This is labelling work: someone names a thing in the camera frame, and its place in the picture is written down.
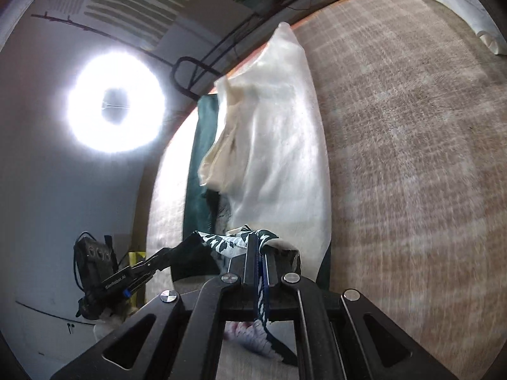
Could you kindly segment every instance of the dark green cloth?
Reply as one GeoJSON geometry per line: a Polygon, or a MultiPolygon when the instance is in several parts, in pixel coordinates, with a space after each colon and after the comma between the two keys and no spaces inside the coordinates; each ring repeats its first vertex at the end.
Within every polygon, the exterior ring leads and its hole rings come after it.
{"type": "MultiPolygon", "coordinates": [[[[194,145],[190,157],[187,196],[183,214],[183,239],[194,231],[215,233],[219,194],[199,184],[197,171],[202,159],[215,142],[219,104],[216,95],[203,96],[197,102],[199,120],[194,135],[194,145]]],[[[171,275],[174,281],[188,276],[219,274],[215,259],[205,256],[200,259],[174,265],[171,275]]]]}

